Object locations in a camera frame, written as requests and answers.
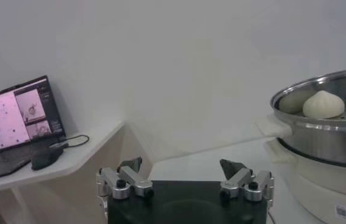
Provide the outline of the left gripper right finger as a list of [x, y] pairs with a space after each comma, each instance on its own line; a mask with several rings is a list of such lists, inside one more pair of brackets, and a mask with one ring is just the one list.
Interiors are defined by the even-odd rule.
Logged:
[[257, 174], [243, 163], [227, 159], [219, 161], [226, 180], [221, 182], [220, 196], [229, 201], [240, 196], [251, 202], [274, 202], [275, 180], [271, 172], [261, 170]]

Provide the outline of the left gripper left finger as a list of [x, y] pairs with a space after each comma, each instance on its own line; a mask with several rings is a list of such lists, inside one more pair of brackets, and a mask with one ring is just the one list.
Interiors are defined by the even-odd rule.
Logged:
[[142, 161], [141, 157], [137, 157], [123, 161], [116, 170], [110, 167], [100, 168], [96, 174], [97, 196], [125, 200], [130, 197], [131, 190], [133, 190], [136, 196], [146, 200], [153, 197], [153, 182], [138, 173]]

